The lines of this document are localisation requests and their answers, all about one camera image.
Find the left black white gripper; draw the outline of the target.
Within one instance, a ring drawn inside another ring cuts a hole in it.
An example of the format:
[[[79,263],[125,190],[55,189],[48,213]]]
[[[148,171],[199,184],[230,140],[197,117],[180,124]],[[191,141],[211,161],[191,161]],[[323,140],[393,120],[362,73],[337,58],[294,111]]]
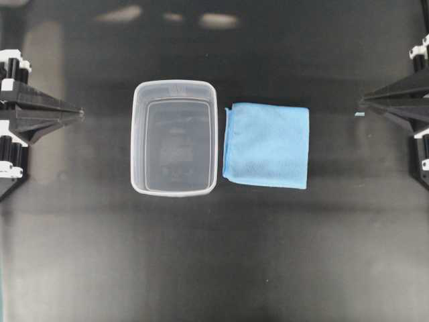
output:
[[[84,115],[82,109],[24,84],[31,72],[20,50],[1,51],[1,200],[27,180],[29,145]],[[15,103],[61,112],[17,112]]]

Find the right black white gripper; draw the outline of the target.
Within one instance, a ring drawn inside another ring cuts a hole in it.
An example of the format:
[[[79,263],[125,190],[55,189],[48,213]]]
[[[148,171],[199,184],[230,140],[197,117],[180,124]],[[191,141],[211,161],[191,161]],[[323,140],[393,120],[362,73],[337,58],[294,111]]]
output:
[[[428,65],[428,34],[409,56],[414,74],[363,95],[360,104],[362,110],[380,114],[414,134],[417,178],[428,186],[428,71],[424,70]]]

